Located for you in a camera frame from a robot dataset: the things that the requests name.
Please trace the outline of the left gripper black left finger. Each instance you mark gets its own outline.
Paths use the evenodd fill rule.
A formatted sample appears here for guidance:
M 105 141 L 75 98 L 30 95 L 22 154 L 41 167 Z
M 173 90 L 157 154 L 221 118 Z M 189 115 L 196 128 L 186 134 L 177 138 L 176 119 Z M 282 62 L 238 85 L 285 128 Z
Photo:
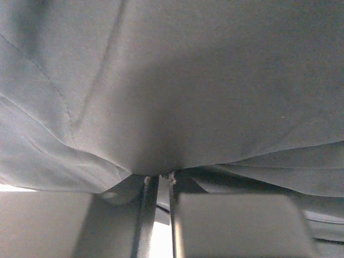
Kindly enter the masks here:
M 1 257 L 148 257 L 159 179 L 132 175 L 101 195 L 1 192 Z

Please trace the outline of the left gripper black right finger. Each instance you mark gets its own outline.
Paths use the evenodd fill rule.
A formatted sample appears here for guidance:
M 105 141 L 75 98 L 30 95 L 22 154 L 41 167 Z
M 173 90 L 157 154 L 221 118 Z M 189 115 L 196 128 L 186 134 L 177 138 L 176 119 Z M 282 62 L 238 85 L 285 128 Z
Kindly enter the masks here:
M 318 257 L 304 215 L 287 196 L 207 193 L 168 175 L 174 257 Z

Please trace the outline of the black shorts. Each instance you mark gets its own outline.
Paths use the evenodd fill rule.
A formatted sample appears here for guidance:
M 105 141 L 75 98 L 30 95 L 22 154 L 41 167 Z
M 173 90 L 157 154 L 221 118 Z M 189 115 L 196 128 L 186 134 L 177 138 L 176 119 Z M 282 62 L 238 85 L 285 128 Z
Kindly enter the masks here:
M 343 196 L 343 1 L 1 1 L 1 182 L 223 164 Z

